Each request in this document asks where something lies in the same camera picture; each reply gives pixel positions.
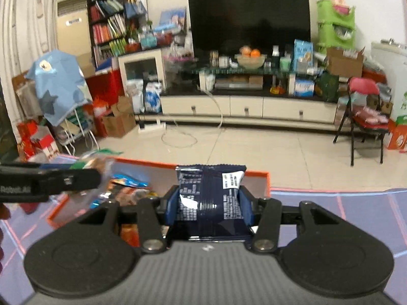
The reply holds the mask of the cardboard box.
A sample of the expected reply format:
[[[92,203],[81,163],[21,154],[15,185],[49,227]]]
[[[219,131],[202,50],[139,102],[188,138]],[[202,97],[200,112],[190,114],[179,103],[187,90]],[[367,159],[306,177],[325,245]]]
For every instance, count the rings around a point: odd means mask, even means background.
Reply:
[[[329,47],[326,52],[329,73],[345,78],[361,77],[364,63],[363,50],[344,50]]]

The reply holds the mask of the red folding chair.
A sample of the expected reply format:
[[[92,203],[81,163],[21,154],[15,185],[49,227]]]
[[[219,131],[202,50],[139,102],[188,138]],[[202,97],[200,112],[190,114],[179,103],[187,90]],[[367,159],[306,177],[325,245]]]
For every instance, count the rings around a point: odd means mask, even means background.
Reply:
[[[389,133],[389,119],[381,112],[380,88],[372,79],[351,77],[347,81],[346,87],[347,102],[345,104],[344,114],[336,131],[333,143],[335,144],[341,135],[342,128],[346,120],[350,123],[351,137],[351,162],[350,166],[355,164],[355,129],[360,130],[364,136],[374,136],[380,142],[380,164],[384,162],[384,138]],[[353,101],[353,94],[364,95],[365,97],[375,96],[376,106],[370,108],[365,105],[358,105]]]

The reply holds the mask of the cream tv cabinet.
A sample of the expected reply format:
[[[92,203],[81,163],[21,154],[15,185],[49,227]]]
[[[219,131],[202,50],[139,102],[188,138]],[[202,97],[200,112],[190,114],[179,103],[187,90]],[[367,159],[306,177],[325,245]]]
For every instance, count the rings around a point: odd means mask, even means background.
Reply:
[[[334,131],[336,105],[263,96],[163,96],[162,119],[185,123],[270,126]]]

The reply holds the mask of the small white glass cabinet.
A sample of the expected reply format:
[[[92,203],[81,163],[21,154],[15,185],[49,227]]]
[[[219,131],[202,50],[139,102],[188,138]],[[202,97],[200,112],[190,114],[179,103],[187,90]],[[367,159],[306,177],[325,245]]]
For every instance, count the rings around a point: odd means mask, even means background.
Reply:
[[[160,82],[162,88],[166,89],[164,55],[167,51],[167,48],[155,48],[118,57],[123,90],[126,96],[130,96],[128,83],[144,79],[145,76],[149,76],[151,81]]]

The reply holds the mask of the black television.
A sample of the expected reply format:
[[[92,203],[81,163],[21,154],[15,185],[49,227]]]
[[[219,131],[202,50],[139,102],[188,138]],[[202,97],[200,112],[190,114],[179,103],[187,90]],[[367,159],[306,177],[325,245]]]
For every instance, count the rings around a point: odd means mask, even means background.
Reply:
[[[294,41],[310,41],[309,0],[188,0],[195,56],[233,56],[243,46],[271,55]]]

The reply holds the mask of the green hanging organizer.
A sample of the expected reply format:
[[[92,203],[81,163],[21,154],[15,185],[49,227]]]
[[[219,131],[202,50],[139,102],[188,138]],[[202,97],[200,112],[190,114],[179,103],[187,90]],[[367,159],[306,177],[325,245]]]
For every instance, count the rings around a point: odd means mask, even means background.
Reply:
[[[355,7],[345,0],[317,0],[317,48],[326,53],[328,48],[351,50],[355,46]]]

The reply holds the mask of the white refrigerator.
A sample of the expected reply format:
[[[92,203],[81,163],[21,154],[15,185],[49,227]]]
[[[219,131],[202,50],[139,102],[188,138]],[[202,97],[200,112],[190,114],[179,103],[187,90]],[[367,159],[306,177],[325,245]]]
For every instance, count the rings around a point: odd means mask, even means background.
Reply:
[[[379,63],[391,88],[393,103],[390,118],[398,125],[406,125],[406,44],[394,40],[381,40],[371,43],[371,56]]]

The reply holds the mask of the dark wooden bookshelf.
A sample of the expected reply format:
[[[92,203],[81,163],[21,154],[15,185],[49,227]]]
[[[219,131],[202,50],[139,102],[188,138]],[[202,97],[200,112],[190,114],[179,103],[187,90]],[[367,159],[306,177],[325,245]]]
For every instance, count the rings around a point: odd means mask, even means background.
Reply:
[[[92,60],[95,68],[127,52],[138,41],[147,19],[146,0],[87,0]]]

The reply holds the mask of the purple plaid tablecloth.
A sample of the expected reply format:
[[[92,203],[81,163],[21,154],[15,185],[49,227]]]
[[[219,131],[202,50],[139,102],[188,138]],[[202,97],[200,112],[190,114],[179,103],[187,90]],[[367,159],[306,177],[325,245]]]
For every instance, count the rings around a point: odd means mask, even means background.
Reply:
[[[401,267],[393,257],[397,230],[388,204],[375,213],[353,198],[329,211],[315,194],[272,197],[282,204],[273,253],[247,240],[167,241],[145,253],[137,204],[148,190],[109,184],[112,200],[96,199],[83,215],[53,227],[49,215],[66,192],[17,211],[4,227],[1,299],[13,304],[392,304],[385,293]]]

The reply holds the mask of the orange storage box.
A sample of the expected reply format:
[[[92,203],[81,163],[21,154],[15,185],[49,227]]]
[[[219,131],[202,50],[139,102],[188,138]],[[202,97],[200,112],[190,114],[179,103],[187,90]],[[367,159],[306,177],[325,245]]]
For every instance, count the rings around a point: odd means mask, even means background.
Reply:
[[[123,158],[113,160],[110,178],[114,174],[126,174],[142,182],[147,182],[148,188],[137,189],[152,191],[157,194],[156,197],[163,197],[173,185],[178,185],[176,167],[179,165],[125,160]],[[64,199],[48,217],[50,225],[60,227],[83,215],[90,209],[90,205],[96,199],[112,200],[113,195],[110,194],[108,189],[110,183],[109,180],[106,189],[102,193],[81,195],[66,191]],[[251,172],[246,169],[241,186],[245,186],[257,198],[270,197],[270,176],[266,172]],[[183,224],[176,224],[175,226],[169,226],[169,228],[168,242],[195,239],[189,236]]]

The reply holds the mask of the blue cracker snack packet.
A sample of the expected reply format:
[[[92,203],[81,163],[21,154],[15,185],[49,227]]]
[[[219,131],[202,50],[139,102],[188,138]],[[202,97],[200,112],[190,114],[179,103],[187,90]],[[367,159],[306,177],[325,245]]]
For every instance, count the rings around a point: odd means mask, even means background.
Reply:
[[[122,185],[125,187],[132,188],[148,188],[149,185],[147,182],[142,182],[126,174],[114,174],[110,181],[116,185]]]

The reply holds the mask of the bowl of oranges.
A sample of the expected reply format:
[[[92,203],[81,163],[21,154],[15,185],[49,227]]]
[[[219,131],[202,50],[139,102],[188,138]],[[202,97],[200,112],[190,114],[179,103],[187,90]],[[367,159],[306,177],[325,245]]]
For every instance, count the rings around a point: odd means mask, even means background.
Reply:
[[[241,47],[239,53],[235,55],[239,66],[247,70],[256,70],[262,67],[266,57],[266,54],[262,54],[258,49],[252,49],[247,45]]]

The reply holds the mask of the dark navy snack packet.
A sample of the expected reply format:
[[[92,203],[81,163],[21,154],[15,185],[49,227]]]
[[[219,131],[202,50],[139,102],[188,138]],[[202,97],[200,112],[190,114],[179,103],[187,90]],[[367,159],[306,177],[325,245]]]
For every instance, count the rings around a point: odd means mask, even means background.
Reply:
[[[198,240],[247,240],[252,235],[250,201],[240,199],[246,166],[179,165],[178,185],[167,200],[164,221],[183,224]]]

